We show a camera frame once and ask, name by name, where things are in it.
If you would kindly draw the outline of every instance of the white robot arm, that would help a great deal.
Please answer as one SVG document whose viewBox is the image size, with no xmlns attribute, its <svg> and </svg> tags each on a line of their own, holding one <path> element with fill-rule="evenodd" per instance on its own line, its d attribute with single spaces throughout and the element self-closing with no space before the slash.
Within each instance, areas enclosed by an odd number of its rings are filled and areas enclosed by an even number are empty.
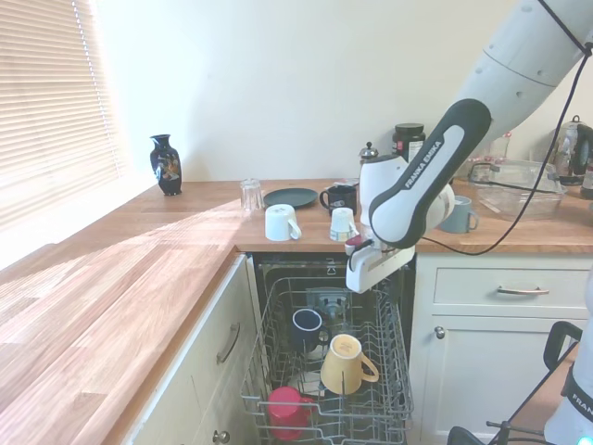
<svg viewBox="0 0 593 445">
<path fill-rule="evenodd" d="M 583 57 L 546 7 L 580 45 L 593 41 L 593 0 L 521 0 L 411 163 L 385 156 L 363 164 L 367 242 L 350 247 L 348 287 L 366 290 L 411 260 L 424 233 L 452 211 L 448 181 L 460 165 L 531 115 Z"/>
</svg>

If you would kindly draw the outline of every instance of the dishwasher basket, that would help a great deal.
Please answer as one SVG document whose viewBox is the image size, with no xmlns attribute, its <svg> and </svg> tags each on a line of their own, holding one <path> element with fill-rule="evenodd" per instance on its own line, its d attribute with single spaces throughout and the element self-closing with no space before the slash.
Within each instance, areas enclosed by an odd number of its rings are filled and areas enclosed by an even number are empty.
<svg viewBox="0 0 593 445">
<path fill-rule="evenodd" d="M 301 433 L 293 441 L 303 443 L 405 443 L 413 405 L 397 305 L 379 288 L 357 294 L 343 285 L 344 278 L 336 277 L 290 277 L 273 283 L 241 389 L 260 443 L 282 443 L 274 429 L 297 429 Z M 379 370 L 378 382 L 362 382 L 346 396 L 324 388 L 320 370 L 327 347 L 307 354 L 290 347 L 292 314 L 307 307 L 322 315 L 334 336 L 347 333 L 360 341 Z M 307 426 L 271 425 L 268 397 L 281 386 L 313 399 L 299 403 L 311 412 Z"/>
</svg>

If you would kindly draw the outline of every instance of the black mug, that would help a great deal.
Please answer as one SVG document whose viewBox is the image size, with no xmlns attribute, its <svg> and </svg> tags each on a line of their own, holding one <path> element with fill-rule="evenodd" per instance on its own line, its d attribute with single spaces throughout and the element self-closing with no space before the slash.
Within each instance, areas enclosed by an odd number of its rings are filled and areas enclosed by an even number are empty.
<svg viewBox="0 0 593 445">
<path fill-rule="evenodd" d="M 321 332 L 327 334 L 327 339 L 319 338 Z M 331 339 L 332 332 L 322 325 L 322 317 L 313 309 L 299 309 L 293 314 L 291 342 L 296 351 L 311 352 L 318 345 L 329 345 Z"/>
<path fill-rule="evenodd" d="M 352 185 L 334 185 L 333 187 L 323 190 L 319 194 L 319 201 L 326 209 L 330 211 L 330 215 L 334 209 L 341 207 L 348 207 L 356 215 L 357 210 L 357 196 L 356 187 Z"/>
</svg>

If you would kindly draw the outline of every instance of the yellow mug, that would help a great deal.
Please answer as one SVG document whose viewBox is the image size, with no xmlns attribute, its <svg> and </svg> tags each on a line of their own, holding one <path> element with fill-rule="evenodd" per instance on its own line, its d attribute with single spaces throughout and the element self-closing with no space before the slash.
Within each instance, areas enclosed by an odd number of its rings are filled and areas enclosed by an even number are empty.
<svg viewBox="0 0 593 445">
<path fill-rule="evenodd" d="M 364 374 L 366 364 L 372 375 Z M 379 380 L 377 367 L 362 353 L 362 345 L 353 336 L 340 334 L 332 338 L 322 366 L 322 382 L 334 394 L 352 394 L 359 390 L 362 380 Z"/>
</svg>

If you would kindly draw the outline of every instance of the white wall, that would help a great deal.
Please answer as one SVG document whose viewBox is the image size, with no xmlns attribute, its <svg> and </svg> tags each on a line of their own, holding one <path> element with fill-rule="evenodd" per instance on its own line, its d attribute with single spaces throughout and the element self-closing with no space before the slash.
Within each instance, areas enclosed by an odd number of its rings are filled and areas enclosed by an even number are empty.
<svg viewBox="0 0 593 445">
<path fill-rule="evenodd" d="M 99 0 L 135 166 L 171 133 L 186 180 L 350 177 L 393 126 L 438 122 L 514 0 Z M 513 131 L 545 149 L 565 82 Z M 568 118 L 593 124 L 593 68 Z"/>
</svg>

